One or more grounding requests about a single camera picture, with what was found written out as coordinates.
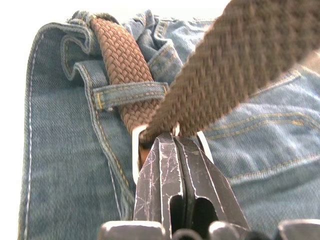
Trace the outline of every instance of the blue jeans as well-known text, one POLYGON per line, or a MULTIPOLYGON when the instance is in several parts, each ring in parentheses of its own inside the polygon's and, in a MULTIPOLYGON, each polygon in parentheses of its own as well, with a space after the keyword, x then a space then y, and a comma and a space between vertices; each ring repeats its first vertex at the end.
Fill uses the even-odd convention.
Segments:
MULTIPOLYGON (((33 42, 19 239, 96 239, 102 223, 132 218, 132 143, 117 106, 163 98, 212 22, 148 10, 124 23, 155 81, 124 88, 109 85, 91 17, 45 25, 33 42)), ((320 217, 319 66, 314 53, 204 131, 250 226, 269 236, 280 220, 320 217)))

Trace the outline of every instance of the white background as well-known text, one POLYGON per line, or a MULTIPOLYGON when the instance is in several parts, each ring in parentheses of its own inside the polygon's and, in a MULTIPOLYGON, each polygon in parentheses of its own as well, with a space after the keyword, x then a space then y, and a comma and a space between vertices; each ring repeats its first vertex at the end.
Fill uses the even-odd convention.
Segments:
POLYGON ((24 152, 27 62, 40 27, 65 22, 77 10, 107 12, 120 22, 138 12, 176 18, 214 18, 229 0, 1 1, 0 30, 0 238, 17 239, 24 152))

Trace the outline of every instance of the jeans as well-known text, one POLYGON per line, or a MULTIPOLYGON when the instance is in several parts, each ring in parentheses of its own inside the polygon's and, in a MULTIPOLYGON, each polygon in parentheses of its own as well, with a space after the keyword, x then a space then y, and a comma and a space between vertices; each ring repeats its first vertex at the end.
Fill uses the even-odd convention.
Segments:
MULTIPOLYGON (((154 83, 123 87, 109 85, 91 17, 47 24, 32 45, 19 239, 96 239, 102 223, 132 218, 132 142, 117 107, 163 98, 212 23, 150 10, 124 23, 154 83)), ((269 236, 281 220, 320 217, 319 66, 313 53, 203 131, 249 225, 269 236)))

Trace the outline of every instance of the scratched metal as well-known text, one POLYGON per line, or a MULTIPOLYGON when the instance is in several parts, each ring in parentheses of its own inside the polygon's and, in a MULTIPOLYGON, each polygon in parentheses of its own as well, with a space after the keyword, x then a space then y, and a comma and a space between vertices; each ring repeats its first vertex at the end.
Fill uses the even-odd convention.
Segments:
POLYGON ((177 147, 184 152, 188 174, 196 199, 209 200, 219 221, 250 229, 237 199, 224 175, 189 138, 177 137, 177 147))
POLYGON ((210 240, 240 240, 237 229, 228 222, 215 221, 209 227, 210 240))
POLYGON ((320 219, 286 220, 279 224, 276 240, 319 240, 320 219))
POLYGON ((155 139, 139 174, 133 220, 162 222, 158 138, 155 139))
POLYGON ((165 233, 155 221, 109 221, 103 224, 98 240, 164 240, 165 233))
POLYGON ((167 239, 172 237, 172 221, 170 215, 171 200, 180 196, 183 199, 184 187, 176 143, 169 133, 158 136, 160 157, 161 215, 162 226, 167 239))

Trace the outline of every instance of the brown braided belt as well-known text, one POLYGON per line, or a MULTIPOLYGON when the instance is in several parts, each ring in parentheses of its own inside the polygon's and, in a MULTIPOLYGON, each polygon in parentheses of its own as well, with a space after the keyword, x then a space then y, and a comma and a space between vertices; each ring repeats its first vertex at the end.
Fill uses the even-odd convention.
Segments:
MULTIPOLYGON (((126 30, 94 18, 111 84, 152 81, 138 45, 126 30)), ((121 107, 127 129, 148 123, 151 142, 179 123, 194 135, 266 87, 320 46, 320 0, 232 0, 189 57, 159 104, 121 107)))

